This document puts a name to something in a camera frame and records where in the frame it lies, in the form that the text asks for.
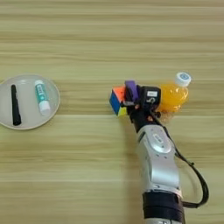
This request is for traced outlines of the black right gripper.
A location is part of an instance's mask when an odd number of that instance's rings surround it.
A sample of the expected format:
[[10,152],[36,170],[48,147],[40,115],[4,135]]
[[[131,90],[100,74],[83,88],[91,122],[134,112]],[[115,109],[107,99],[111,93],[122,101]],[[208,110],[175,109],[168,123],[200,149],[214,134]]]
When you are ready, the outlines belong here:
[[161,125],[158,120],[155,103],[144,102],[142,104],[142,87],[136,85],[138,98],[136,102],[122,101],[122,107],[127,107],[127,113],[130,121],[134,124],[136,132],[147,125]]

